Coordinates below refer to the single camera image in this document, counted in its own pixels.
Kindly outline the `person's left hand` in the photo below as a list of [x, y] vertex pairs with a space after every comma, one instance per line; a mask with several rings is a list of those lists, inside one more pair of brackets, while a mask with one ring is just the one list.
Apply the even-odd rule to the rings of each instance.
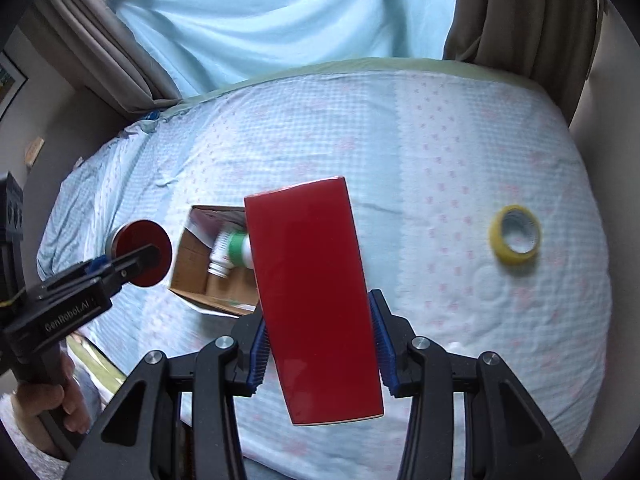
[[62, 408], [65, 413], [63, 425], [74, 434], [85, 434], [91, 426], [92, 418], [74, 378], [75, 364], [66, 352], [61, 354], [61, 368], [65, 377], [64, 385], [19, 382], [11, 402], [17, 427], [27, 440], [41, 452], [65, 460], [65, 454], [43, 426], [40, 414]]

